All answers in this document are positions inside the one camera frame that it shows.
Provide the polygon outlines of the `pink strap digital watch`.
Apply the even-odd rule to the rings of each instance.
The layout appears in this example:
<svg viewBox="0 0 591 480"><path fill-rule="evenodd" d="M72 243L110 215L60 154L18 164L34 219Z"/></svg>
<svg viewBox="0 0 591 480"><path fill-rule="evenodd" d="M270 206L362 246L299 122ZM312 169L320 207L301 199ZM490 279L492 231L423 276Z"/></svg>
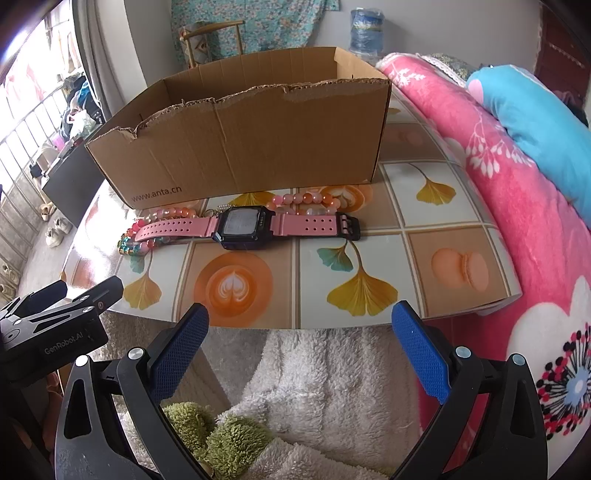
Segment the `pink strap digital watch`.
<svg viewBox="0 0 591 480"><path fill-rule="evenodd" d="M181 239L211 239L226 250L254 250L280 238L342 238L358 241L360 222L346 213L279 213L263 206L231 207L209 217L141 218L118 243L123 254L145 255Z"/></svg>

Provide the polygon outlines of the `white shoes pair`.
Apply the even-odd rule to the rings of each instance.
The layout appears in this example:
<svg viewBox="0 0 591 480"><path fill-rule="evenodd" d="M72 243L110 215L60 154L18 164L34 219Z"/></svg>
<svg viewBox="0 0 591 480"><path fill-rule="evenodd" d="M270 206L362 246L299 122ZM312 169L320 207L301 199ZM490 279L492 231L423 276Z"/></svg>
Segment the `white shoes pair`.
<svg viewBox="0 0 591 480"><path fill-rule="evenodd" d="M49 248L58 247L64 238L71 232L72 223L65 217L58 217L54 224L45 233L45 242Z"/></svg>

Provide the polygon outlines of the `dark grey cabinet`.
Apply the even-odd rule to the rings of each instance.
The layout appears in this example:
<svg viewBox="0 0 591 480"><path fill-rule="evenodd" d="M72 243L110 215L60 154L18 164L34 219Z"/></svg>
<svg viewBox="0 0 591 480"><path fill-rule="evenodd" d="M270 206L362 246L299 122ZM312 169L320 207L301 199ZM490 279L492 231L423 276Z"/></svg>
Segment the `dark grey cabinet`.
<svg viewBox="0 0 591 480"><path fill-rule="evenodd" d="M42 191L78 227L104 180L102 171L81 144L51 166Z"/></svg>

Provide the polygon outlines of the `green fluffy trim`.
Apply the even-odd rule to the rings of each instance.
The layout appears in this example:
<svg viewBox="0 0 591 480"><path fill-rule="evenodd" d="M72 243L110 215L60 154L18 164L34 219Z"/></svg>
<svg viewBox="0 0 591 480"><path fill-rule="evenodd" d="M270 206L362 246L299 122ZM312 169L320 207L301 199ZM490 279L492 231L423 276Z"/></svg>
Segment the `green fluffy trim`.
<svg viewBox="0 0 591 480"><path fill-rule="evenodd" d="M163 413L184 447L215 479L238 479L273 441L273 434L255 420L233 414L217 420L194 402L169 404Z"/></svg>

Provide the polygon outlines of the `pink floral blanket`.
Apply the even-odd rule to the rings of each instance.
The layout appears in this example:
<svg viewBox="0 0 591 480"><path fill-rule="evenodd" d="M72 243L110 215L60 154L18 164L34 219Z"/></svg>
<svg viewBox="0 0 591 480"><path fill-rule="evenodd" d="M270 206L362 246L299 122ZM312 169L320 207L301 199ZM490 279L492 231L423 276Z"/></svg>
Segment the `pink floral blanket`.
<svg viewBox="0 0 591 480"><path fill-rule="evenodd" d="M384 73L465 163L513 261L521 296L483 318L444 320L477 354L528 361L544 419L548 475L590 475L590 232L575 209L486 109L478 89L413 54Z"/></svg>

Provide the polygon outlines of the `patterned vinyl tablecloth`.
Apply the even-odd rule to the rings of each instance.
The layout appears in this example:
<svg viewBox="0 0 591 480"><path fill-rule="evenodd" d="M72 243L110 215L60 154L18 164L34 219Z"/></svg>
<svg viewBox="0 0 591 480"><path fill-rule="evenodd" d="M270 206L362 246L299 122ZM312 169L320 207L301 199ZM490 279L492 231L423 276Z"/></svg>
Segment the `patterned vinyl tablecloth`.
<svg viewBox="0 0 591 480"><path fill-rule="evenodd" d="M418 109L394 91L372 183L322 187L361 223L362 237L277 239L253 252L211 240L119 254L136 218L99 188L61 276L71 296L117 276L119 313L175 321L193 303L211 324L315 329L387 323L405 300L426 319L488 314L522 293L489 209L461 163Z"/></svg>

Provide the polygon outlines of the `grey curtain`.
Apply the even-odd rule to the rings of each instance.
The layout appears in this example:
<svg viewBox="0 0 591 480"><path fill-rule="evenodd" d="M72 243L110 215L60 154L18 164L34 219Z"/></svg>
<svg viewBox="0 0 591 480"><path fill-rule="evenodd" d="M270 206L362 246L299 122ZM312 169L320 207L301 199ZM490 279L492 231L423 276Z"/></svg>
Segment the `grey curtain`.
<svg viewBox="0 0 591 480"><path fill-rule="evenodd" d="M125 3L73 0L71 9L84 72L109 119L146 88Z"/></svg>

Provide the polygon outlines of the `brown cardboard box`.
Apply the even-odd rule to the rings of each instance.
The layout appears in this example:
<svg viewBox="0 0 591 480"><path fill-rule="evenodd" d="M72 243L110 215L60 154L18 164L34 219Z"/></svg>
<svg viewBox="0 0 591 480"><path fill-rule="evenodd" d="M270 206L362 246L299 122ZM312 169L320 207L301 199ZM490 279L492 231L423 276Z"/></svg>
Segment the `brown cardboard box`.
<svg viewBox="0 0 591 480"><path fill-rule="evenodd" d="M239 55L162 78L87 143L131 208L373 179L392 85L338 47Z"/></svg>

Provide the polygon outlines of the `wooden chair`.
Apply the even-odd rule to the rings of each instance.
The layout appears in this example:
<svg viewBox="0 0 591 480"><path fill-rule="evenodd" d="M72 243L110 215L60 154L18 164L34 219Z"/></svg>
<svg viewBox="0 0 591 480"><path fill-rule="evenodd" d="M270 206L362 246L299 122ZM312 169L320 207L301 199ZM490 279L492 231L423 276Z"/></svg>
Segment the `wooden chair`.
<svg viewBox="0 0 591 480"><path fill-rule="evenodd" d="M245 21L233 20L214 23L195 22L188 26L182 26L178 30L178 40L183 48L187 67L192 69L213 60L209 38L224 29L235 30L236 49L238 56L242 56L243 44L240 27L243 25L245 25Z"/></svg>

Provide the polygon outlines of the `blue pillow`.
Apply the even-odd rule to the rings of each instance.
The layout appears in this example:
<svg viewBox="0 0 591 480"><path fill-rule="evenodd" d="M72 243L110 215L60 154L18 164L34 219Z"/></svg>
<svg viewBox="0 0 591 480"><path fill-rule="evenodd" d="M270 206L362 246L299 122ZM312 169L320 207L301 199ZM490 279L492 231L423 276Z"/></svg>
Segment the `blue pillow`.
<svg viewBox="0 0 591 480"><path fill-rule="evenodd" d="M467 90L589 224L590 129L533 74L514 65L477 70Z"/></svg>

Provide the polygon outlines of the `teal floral hanging cloth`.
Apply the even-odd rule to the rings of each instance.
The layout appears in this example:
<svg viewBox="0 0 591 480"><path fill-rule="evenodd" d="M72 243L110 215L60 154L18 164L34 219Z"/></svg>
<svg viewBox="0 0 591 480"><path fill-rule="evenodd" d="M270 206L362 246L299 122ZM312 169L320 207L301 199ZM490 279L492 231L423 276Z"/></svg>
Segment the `teal floral hanging cloth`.
<svg viewBox="0 0 591 480"><path fill-rule="evenodd" d="M178 40L178 30L195 22L243 20L243 53L308 46L312 34L326 12L338 11L339 1L325 0L235 0L235 1L172 1L170 29L176 56L186 61ZM224 29L209 38L213 60L238 55L235 30Z"/></svg>

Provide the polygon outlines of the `blue water jug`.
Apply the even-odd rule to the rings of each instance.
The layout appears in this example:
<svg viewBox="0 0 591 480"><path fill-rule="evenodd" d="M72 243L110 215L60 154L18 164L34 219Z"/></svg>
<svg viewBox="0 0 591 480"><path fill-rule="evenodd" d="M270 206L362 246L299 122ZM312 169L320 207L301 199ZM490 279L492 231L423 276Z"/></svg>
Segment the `blue water jug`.
<svg viewBox="0 0 591 480"><path fill-rule="evenodd" d="M356 8L349 17L349 49L377 57L384 49L384 13L377 8Z"/></svg>

